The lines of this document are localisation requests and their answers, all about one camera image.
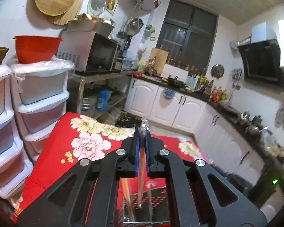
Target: dark window pane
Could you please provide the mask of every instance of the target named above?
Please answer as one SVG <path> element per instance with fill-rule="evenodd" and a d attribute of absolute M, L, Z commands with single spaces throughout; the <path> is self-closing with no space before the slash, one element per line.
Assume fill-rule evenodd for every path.
<path fill-rule="evenodd" d="M 183 49 L 187 30 L 165 23 L 162 27 L 163 40 L 159 48 L 168 51 L 168 58 L 178 61 Z"/>
<path fill-rule="evenodd" d="M 216 16 L 196 8 L 193 15 L 192 26 L 195 26 L 212 35 L 215 29 L 215 22 Z"/>
<path fill-rule="evenodd" d="M 193 7 L 185 3 L 171 1 L 167 18 L 169 22 L 181 23 L 189 26 Z"/>
<path fill-rule="evenodd" d="M 195 66 L 199 70 L 207 68 L 212 41 L 198 34 L 191 33 L 182 60 L 184 65 Z"/>

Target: microwave oven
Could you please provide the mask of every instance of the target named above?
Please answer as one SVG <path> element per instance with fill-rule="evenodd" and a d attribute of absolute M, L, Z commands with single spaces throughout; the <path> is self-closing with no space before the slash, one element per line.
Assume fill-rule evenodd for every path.
<path fill-rule="evenodd" d="M 71 60 L 77 74 L 120 72 L 117 61 L 118 43 L 94 31 L 64 31 L 57 57 Z"/>

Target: window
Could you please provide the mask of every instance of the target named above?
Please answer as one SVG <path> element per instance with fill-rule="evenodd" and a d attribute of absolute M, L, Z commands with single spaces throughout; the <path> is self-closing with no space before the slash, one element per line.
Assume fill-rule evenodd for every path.
<path fill-rule="evenodd" d="M 181 66 L 207 68 L 214 43 L 217 16 L 195 6 L 171 0 L 157 48 Z"/>

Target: black range hood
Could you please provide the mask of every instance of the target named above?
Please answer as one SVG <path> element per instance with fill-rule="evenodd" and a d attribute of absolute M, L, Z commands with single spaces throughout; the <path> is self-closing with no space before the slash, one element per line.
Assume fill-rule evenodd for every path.
<path fill-rule="evenodd" d="M 280 47 L 276 39 L 238 47 L 244 65 L 244 79 L 284 90 L 284 72 L 280 68 Z"/>

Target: pink flower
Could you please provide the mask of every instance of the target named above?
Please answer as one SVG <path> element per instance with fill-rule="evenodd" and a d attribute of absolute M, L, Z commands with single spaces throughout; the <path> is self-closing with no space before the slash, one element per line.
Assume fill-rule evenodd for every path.
<path fill-rule="evenodd" d="M 102 150 L 109 150 L 111 142 L 103 140 L 101 135 L 96 133 L 81 132 L 79 138 L 74 138 L 71 142 L 74 148 L 73 156 L 81 160 L 83 158 L 91 161 L 104 158 Z"/>

